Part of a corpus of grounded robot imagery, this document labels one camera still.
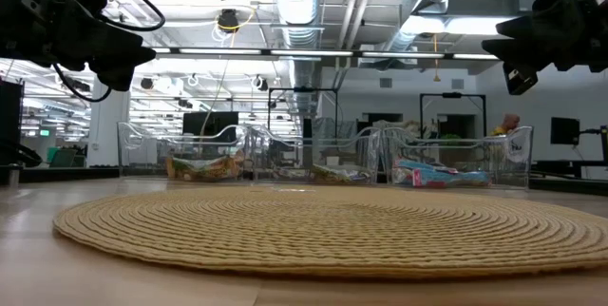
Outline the clear plastic bin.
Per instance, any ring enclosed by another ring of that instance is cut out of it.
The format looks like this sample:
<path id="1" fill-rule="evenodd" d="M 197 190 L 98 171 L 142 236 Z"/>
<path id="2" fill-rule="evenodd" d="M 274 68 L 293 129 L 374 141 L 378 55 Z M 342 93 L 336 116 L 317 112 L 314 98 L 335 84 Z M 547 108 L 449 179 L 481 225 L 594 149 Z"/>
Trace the clear plastic bin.
<path id="1" fill-rule="evenodd" d="M 347 139 L 321 138 L 280 138 L 264 126 L 250 128 L 250 154 L 252 178 L 260 182 L 318 183 L 311 174 L 314 164 L 358 165 L 369 169 L 377 181 L 380 162 L 381 131 L 365 128 Z M 273 171 L 279 167 L 307 169 L 310 177 L 306 181 L 285 181 L 274 177 Z"/>
<path id="2" fill-rule="evenodd" d="M 394 167 L 398 159 L 440 164 L 460 172 L 483 171 L 490 178 L 488 186 L 456 185 L 451 187 L 512 187 L 525 189 L 531 167 L 534 129 L 524 126 L 502 136 L 461 139 L 454 135 L 440 139 L 418 139 L 401 128 L 382 132 L 383 157 L 387 182 L 412 185 L 412 170 Z"/>
<path id="3" fill-rule="evenodd" d="M 227 182 L 238 181 L 245 172 L 249 159 L 249 129 L 237 125 L 237 136 L 232 142 L 221 143 L 209 136 L 191 134 L 176 135 L 147 130 L 131 123 L 118 124 L 119 167 L 124 176 L 148 176 L 168 178 L 165 160 L 180 158 L 186 160 L 213 160 L 234 155 L 238 150 L 245 154 L 243 171 L 237 179 L 186 182 Z"/>

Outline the blue granola bar orange end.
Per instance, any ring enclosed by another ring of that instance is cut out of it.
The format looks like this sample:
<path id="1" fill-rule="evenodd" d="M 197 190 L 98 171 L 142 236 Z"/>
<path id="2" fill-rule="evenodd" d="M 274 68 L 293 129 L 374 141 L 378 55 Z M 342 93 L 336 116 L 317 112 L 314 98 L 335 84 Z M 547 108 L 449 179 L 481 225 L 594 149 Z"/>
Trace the blue granola bar orange end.
<path id="1" fill-rule="evenodd" d="M 406 159 L 398 159 L 393 162 L 394 167 L 407 168 L 407 169 L 427 169 L 432 171 L 439 171 L 448 174 L 457 174 L 458 170 L 456 168 L 447 167 L 440 164 L 429 164 L 429 163 L 421 163 L 412 160 Z"/>

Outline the person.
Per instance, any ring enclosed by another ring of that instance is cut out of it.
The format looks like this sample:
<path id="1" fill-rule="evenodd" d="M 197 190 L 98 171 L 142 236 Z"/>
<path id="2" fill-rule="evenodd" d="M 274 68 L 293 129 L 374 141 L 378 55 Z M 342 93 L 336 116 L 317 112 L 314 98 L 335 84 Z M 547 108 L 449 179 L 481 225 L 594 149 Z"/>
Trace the person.
<path id="1" fill-rule="evenodd" d="M 507 135 L 512 130 L 516 129 L 519 126 L 520 116 L 517 114 L 505 114 L 503 117 L 503 121 L 500 125 L 498 125 L 492 132 L 492 136 L 502 136 Z"/>

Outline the long ceiling light strip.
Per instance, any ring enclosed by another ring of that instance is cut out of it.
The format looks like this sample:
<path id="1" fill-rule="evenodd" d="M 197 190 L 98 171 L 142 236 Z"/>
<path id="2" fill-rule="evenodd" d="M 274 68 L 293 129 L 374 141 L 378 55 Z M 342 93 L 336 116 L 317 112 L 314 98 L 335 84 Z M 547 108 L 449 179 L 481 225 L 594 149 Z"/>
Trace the long ceiling light strip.
<path id="1" fill-rule="evenodd" d="M 463 61 L 498 61 L 491 54 L 453 52 L 391 52 L 361 50 L 307 50 L 270 48 L 153 48 L 158 55 L 204 55 L 204 56 L 273 56 L 273 57 L 343 57 L 370 59 L 433 59 Z"/>

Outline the black monitor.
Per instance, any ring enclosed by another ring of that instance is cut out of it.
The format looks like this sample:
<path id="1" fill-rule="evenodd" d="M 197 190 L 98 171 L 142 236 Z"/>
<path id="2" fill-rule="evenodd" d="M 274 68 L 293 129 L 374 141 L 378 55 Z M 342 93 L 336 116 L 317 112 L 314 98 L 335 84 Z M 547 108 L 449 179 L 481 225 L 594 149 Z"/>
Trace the black monitor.
<path id="1" fill-rule="evenodd" d="M 232 142 L 236 139 L 238 113 L 224 112 L 190 112 L 183 114 L 182 134 L 209 136 L 221 143 Z"/>
<path id="2" fill-rule="evenodd" d="M 552 117 L 550 123 L 550 143 L 578 145 L 580 135 L 580 120 L 572 118 Z"/>

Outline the green chair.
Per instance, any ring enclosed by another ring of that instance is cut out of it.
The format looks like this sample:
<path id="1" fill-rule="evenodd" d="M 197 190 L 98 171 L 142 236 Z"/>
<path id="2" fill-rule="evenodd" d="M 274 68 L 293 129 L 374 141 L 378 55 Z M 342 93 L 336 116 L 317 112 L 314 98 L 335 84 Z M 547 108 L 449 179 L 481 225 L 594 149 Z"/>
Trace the green chair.
<path id="1" fill-rule="evenodd" d="M 54 155 L 49 162 L 50 168 L 68 168 L 74 163 L 74 159 L 77 155 L 75 149 L 61 148 L 54 152 Z"/>

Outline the white and blue granola bar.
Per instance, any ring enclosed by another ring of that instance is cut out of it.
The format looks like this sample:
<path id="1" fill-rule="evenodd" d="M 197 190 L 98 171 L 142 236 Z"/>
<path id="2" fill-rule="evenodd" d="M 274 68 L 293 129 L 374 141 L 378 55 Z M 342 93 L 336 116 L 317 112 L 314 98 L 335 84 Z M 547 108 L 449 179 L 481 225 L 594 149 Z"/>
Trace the white and blue granola bar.
<path id="1" fill-rule="evenodd" d="M 279 167 L 273 171 L 274 177 L 285 181 L 306 181 L 310 177 L 307 169 Z"/>

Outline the black panel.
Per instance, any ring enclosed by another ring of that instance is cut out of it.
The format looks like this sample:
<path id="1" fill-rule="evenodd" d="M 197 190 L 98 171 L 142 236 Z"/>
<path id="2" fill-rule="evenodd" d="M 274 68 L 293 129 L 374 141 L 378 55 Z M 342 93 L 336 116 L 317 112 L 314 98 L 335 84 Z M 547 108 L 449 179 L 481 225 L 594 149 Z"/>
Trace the black panel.
<path id="1" fill-rule="evenodd" d="M 20 143 L 23 86 L 0 80 L 0 165 L 8 165 Z"/>

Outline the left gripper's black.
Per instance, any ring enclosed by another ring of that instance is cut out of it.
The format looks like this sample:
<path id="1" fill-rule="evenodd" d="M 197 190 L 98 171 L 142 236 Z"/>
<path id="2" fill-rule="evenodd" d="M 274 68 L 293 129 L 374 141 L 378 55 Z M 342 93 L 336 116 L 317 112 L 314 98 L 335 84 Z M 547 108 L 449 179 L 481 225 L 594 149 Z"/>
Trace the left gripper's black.
<path id="1" fill-rule="evenodd" d="M 136 66 L 156 58 L 141 36 L 92 17 L 65 0 L 0 0 L 0 57 L 43 67 L 89 64 L 99 81 L 128 91 Z"/>

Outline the blue granola bar red ends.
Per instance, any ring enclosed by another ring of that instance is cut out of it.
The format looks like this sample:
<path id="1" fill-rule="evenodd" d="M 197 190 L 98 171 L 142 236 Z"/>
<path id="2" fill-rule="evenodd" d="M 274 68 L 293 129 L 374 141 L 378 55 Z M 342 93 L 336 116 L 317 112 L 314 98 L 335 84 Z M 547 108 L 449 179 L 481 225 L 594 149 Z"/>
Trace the blue granola bar red ends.
<path id="1" fill-rule="evenodd" d="M 412 170 L 415 187 L 444 188 L 456 185 L 488 186 L 490 178 L 483 171 L 460 172 L 416 168 Z"/>

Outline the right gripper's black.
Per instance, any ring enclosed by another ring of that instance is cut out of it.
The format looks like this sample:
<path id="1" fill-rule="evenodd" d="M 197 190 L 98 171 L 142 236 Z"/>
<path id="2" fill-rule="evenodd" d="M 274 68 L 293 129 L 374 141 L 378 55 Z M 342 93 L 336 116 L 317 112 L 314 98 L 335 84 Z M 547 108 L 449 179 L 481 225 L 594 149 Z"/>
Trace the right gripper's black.
<path id="1" fill-rule="evenodd" d="M 482 49 L 503 62 L 509 95 L 523 95 L 538 82 L 536 72 L 549 65 L 559 71 L 588 66 L 591 72 L 608 68 L 608 0 L 559 0 L 559 17 L 535 13 L 496 26 L 504 39 L 482 41 Z M 556 49 L 551 37 L 563 37 Z"/>

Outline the round woven straw placemat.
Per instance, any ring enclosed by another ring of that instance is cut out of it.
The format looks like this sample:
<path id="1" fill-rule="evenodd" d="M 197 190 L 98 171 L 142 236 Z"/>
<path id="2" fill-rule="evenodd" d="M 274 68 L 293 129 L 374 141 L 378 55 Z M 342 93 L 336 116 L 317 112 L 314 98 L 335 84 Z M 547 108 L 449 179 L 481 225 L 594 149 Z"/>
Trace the round woven straw placemat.
<path id="1" fill-rule="evenodd" d="M 436 191 L 208 187 L 83 202 L 53 226 L 109 254 L 205 271 L 438 279 L 608 266 L 606 218 Z"/>

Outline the white pillar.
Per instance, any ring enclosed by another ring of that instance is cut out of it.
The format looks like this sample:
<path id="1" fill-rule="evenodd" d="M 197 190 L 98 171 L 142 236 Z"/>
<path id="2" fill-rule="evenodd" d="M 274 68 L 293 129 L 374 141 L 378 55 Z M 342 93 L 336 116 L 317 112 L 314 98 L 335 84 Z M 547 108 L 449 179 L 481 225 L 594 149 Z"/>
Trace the white pillar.
<path id="1" fill-rule="evenodd" d="M 107 98 L 92 103 L 87 143 L 87 165 L 119 164 L 118 123 L 129 117 L 129 92 L 112 91 Z"/>

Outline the black desk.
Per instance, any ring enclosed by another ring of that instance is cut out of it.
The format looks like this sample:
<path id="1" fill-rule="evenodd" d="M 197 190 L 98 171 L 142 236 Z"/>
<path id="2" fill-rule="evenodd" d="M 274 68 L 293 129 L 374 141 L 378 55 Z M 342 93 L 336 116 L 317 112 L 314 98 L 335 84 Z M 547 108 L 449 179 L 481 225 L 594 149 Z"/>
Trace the black desk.
<path id="1" fill-rule="evenodd" d="M 608 168 L 608 162 L 586 160 L 536 161 L 532 164 L 531 171 L 544 176 L 564 176 L 566 179 L 581 179 L 582 169 L 589 167 Z"/>

